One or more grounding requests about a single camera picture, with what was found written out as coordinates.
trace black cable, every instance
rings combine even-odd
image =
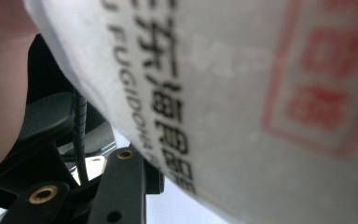
[[[87,100],[77,90],[74,90],[74,155],[80,184],[89,181],[86,168],[85,143]]]

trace paper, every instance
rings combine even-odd
[[[62,71],[233,223],[358,223],[358,1],[25,0]]]

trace red rectangular border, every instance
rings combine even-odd
[[[291,43],[293,42],[294,32],[303,6],[304,0],[291,0],[286,11],[284,26],[282,28],[282,39],[272,68],[272,78],[269,84],[268,97],[262,118],[262,127],[268,133],[286,139],[290,142],[316,149],[323,154],[327,154],[335,158],[347,158],[358,148],[358,121],[349,131],[347,137],[345,138],[346,140],[338,148],[331,148],[323,144],[313,142],[305,137],[280,130],[279,128],[275,128],[270,125],[274,106],[276,105],[278,92],[284,76],[288,52],[291,47]]]

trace red stamp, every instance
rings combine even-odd
[[[358,1],[320,0],[322,7],[315,2],[289,5],[263,128],[344,157],[358,148],[358,14],[351,20],[342,10],[358,10]],[[313,15],[303,8],[314,8]]]

